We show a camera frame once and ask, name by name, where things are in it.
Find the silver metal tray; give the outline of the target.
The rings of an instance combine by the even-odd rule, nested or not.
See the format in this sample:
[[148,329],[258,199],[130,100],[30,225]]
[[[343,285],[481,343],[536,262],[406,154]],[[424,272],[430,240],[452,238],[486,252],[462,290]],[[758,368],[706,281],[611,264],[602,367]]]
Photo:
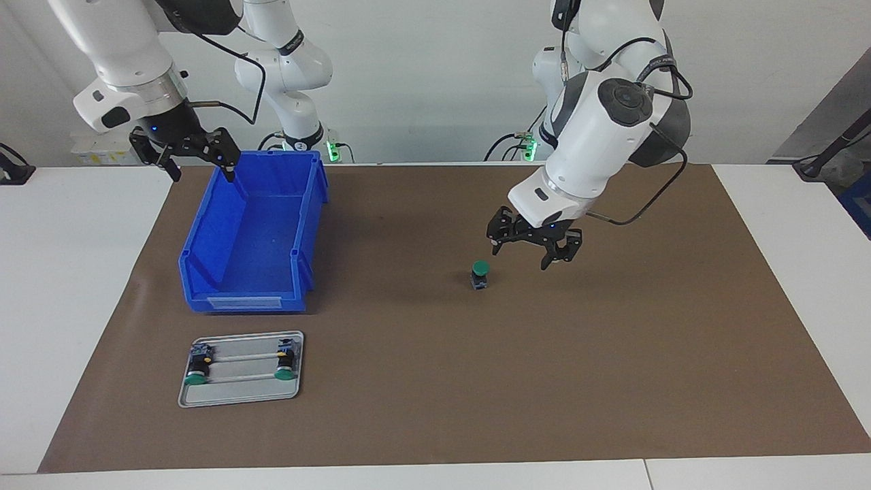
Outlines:
[[[274,379],[252,380],[248,382],[209,382],[195,387],[184,387],[183,380],[178,392],[177,404],[181,408],[200,408],[223,406],[223,404],[243,404],[291,399],[301,390],[302,363],[305,335],[301,331],[279,331],[271,333],[249,333],[222,337],[197,338],[214,348],[215,356],[249,355],[257,353],[276,353],[283,339],[292,339],[297,347],[297,378],[290,381]],[[252,361],[211,363],[209,375],[255,374],[273,372],[277,359],[258,359]]]

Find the green push button black base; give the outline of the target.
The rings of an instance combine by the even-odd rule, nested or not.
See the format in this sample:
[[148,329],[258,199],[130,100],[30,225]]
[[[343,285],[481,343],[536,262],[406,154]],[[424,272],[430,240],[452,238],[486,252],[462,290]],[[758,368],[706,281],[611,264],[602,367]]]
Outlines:
[[292,339],[283,339],[275,353],[277,364],[274,370],[274,378],[282,381],[290,381],[297,378],[297,344]]

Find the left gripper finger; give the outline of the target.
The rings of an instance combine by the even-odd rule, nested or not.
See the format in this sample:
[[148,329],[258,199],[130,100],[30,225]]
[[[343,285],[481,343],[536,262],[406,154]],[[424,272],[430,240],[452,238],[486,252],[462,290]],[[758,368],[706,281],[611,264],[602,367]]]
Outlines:
[[547,229],[542,236],[546,253],[541,260],[540,269],[547,270],[553,263],[569,263],[582,246],[581,229]]
[[519,217],[508,207],[495,211],[487,224],[486,236],[491,242],[491,254],[498,255],[503,245],[517,241],[516,220]]

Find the blue crate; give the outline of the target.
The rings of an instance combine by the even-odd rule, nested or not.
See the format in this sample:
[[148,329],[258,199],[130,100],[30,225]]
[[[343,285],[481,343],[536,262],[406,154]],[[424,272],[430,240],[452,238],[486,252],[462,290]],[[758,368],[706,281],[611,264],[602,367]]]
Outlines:
[[871,170],[841,192],[837,200],[871,241]]

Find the black stand pole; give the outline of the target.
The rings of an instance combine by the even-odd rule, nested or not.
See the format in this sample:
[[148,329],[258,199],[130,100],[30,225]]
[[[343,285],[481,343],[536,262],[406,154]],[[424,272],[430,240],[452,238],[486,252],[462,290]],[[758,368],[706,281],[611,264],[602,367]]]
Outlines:
[[815,181],[828,161],[844,149],[851,148],[871,135],[871,108],[859,115],[843,133],[822,152],[794,161],[792,168],[803,181]]

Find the black clamp stand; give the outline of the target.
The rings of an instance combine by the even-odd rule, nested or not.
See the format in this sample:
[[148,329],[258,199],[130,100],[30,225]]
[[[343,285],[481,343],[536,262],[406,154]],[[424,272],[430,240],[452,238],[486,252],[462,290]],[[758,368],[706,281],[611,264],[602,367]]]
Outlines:
[[35,170],[18,151],[0,142],[0,186],[24,185]]

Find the blue plastic storage bin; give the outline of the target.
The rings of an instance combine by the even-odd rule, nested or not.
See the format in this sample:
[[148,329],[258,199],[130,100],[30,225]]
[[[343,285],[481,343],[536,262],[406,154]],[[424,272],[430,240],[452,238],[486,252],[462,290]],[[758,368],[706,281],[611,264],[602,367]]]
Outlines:
[[208,314],[305,311],[328,201],[315,151],[243,152],[232,181],[216,170],[178,257],[188,307]]

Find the green push button clear base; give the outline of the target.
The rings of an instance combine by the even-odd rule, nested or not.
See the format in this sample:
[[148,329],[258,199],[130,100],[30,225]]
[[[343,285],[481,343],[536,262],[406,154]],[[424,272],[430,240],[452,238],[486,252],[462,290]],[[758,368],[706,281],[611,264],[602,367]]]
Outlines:
[[194,344],[188,354],[186,375],[184,375],[184,387],[204,385],[208,381],[214,348],[205,342]]

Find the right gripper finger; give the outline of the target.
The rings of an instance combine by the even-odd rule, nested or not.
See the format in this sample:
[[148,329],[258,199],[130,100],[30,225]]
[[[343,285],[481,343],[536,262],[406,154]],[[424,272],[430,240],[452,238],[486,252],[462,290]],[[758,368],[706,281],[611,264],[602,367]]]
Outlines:
[[224,179],[233,183],[235,167],[240,159],[239,146],[226,128],[218,128],[204,134],[203,158],[220,170]]
[[180,168],[172,159],[174,150],[171,146],[155,146],[143,129],[134,129],[129,133],[129,142],[137,158],[143,165],[153,165],[163,170],[172,181],[180,181]]

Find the brown table mat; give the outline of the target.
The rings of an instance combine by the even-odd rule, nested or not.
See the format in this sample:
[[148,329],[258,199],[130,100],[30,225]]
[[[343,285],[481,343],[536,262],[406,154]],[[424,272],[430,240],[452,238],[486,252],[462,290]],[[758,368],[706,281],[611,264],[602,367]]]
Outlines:
[[[41,472],[871,453],[871,437],[709,165],[571,263],[491,258],[528,167],[330,168],[305,314],[198,314],[178,255],[188,168]],[[487,289],[470,270],[489,263]],[[197,338],[306,337],[290,400],[181,408]]]

